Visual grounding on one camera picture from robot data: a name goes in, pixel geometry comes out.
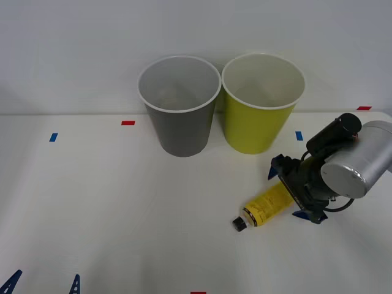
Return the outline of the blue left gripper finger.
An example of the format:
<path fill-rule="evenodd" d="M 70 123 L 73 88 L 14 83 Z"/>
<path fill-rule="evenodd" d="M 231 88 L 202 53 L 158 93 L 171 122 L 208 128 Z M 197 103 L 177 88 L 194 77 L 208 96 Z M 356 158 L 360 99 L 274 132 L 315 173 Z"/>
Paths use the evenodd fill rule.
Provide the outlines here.
<path fill-rule="evenodd" d="M 12 294 L 15 286 L 22 275 L 22 270 L 18 269 L 0 288 L 0 294 Z"/>
<path fill-rule="evenodd" d="M 80 294 L 80 275 L 76 274 L 72 282 L 69 294 Z"/>

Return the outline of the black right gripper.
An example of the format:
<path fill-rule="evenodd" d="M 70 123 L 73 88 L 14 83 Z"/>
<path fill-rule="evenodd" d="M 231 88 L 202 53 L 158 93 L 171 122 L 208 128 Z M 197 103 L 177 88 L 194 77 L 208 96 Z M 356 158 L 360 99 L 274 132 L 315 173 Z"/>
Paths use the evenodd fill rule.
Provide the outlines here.
<path fill-rule="evenodd" d="M 298 205 L 293 216 L 321 224 L 328 218 L 324 209 L 329 205 L 331 189 L 320 175 L 322 161 L 309 157 L 303 161 L 279 154 L 272 158 L 268 179 L 278 176 Z"/>

